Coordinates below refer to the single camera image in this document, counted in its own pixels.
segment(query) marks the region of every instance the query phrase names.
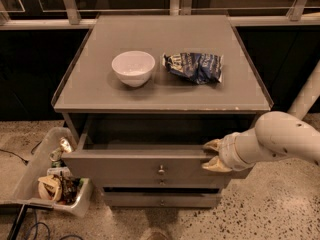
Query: drawer handle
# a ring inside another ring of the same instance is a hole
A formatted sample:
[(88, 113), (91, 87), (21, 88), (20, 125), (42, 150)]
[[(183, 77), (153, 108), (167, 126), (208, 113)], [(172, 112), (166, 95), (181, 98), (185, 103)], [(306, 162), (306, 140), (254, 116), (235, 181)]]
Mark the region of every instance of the drawer handle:
[(165, 172), (166, 172), (166, 171), (164, 170), (163, 165), (160, 165), (160, 168), (159, 168), (159, 170), (158, 170), (158, 173), (159, 173), (160, 175), (163, 175)]

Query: white bowl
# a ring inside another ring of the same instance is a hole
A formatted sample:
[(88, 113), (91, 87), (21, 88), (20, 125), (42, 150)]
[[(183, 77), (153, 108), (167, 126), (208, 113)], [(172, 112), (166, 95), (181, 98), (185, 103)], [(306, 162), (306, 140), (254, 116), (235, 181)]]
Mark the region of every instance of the white bowl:
[(147, 82), (154, 65), (154, 58), (149, 53), (141, 51), (121, 53), (112, 61), (113, 71), (119, 80), (131, 87), (138, 87)]

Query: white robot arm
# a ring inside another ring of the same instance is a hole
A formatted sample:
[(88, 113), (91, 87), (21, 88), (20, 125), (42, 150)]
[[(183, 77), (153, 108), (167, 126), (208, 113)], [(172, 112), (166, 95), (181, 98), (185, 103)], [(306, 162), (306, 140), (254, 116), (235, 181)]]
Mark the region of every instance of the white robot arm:
[(320, 133), (307, 123), (283, 112), (262, 115), (255, 127), (226, 135), (204, 145), (205, 152), (217, 152), (202, 167), (210, 171), (241, 171), (260, 161), (291, 157), (320, 163)]

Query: black cable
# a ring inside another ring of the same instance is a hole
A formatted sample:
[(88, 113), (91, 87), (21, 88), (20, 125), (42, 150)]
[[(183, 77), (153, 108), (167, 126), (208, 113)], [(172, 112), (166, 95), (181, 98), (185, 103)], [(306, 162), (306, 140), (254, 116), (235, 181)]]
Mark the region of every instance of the black cable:
[(28, 232), (27, 232), (27, 234), (26, 234), (26, 236), (24, 237), (24, 240), (28, 240), (28, 238), (29, 238), (29, 236), (30, 236), (30, 234), (31, 234), (31, 231), (32, 231), (32, 229), (33, 228), (37, 228), (38, 227), (38, 225), (43, 225), (43, 226), (45, 226), (46, 227), (46, 229), (47, 229), (47, 231), (48, 231), (48, 240), (50, 240), (50, 228), (48, 227), (48, 225), (46, 224), (46, 223), (43, 223), (43, 222), (37, 222), (37, 223), (35, 223), (29, 230), (28, 230)]
[(37, 147), (39, 147), (39, 145), (41, 144), (42, 141), (40, 141), (37, 145), (35, 145), (32, 149), (31, 149), (31, 155), (34, 155), (35, 150), (37, 149)]
[(13, 152), (11, 152), (11, 151), (7, 151), (7, 150), (4, 150), (4, 149), (0, 149), (0, 151), (2, 151), (2, 152), (6, 152), (6, 153), (9, 153), (9, 154), (12, 154), (12, 155), (14, 155), (14, 156), (19, 157), (19, 158), (21, 159), (21, 161), (22, 161), (25, 165), (27, 165), (27, 164), (29, 163), (29, 161), (28, 161), (28, 160), (23, 159), (21, 156), (19, 156), (19, 155), (17, 155), (17, 154), (15, 154), (15, 153), (13, 153)]
[[(27, 234), (26, 234), (26, 236), (24, 237), (24, 240), (28, 240), (28, 238), (30, 237), (30, 234), (31, 234), (31, 232), (32, 232), (32, 229), (34, 229), (34, 228), (36, 228), (36, 232), (35, 232), (35, 234), (34, 234), (34, 236), (33, 236), (33, 240), (36, 240), (36, 239), (37, 239), (37, 236), (38, 236), (38, 226), (39, 226), (39, 225), (43, 225), (43, 226), (46, 227), (46, 229), (47, 229), (47, 231), (48, 231), (48, 238), (47, 238), (47, 239), (50, 240), (51, 231), (50, 231), (49, 226), (48, 226), (46, 223), (44, 223), (44, 222), (38, 222), (36, 209), (33, 209), (33, 213), (34, 213), (34, 220), (35, 220), (36, 223), (27, 231)], [(67, 238), (69, 238), (69, 237), (77, 238), (77, 239), (79, 239), (79, 240), (84, 240), (81, 236), (73, 235), (73, 234), (63, 236), (63, 237), (60, 238), (59, 240), (64, 240), (64, 239), (67, 239)]]
[(83, 240), (83, 238), (81, 236), (77, 236), (77, 235), (67, 235), (67, 236), (61, 237), (59, 240), (64, 240), (64, 239), (67, 239), (69, 237), (75, 237), (75, 238), (78, 238), (80, 240)]
[[(38, 217), (37, 217), (37, 211), (36, 209), (33, 209), (33, 214), (34, 214), (34, 221), (36, 223), (38, 223)], [(34, 237), (33, 237), (33, 240), (36, 240), (37, 239), (37, 236), (38, 236), (38, 224), (36, 226), (36, 232), (34, 233)]]

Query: speckled floor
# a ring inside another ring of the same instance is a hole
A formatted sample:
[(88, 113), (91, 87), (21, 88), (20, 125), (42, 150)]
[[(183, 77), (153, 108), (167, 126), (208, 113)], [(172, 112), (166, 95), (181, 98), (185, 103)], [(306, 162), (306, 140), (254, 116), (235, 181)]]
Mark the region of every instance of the speckled floor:
[[(320, 115), (305, 121), (320, 130)], [(32, 159), (31, 149), (53, 126), (51, 122), (0, 122), (0, 149)], [(0, 200), (8, 200), (25, 165), (0, 152)], [(298, 159), (259, 163), (244, 180), (233, 180), (218, 207), (197, 209), (110, 209), (97, 190), (82, 219), (58, 212), (38, 211), (51, 239), (77, 234), (83, 239), (147, 239), (158, 229), (168, 239), (320, 239), (320, 168)], [(13, 216), (0, 217), (0, 239), (6, 239)], [(29, 212), (17, 239), (24, 239), (34, 223)], [(47, 239), (39, 226), (38, 238)]]

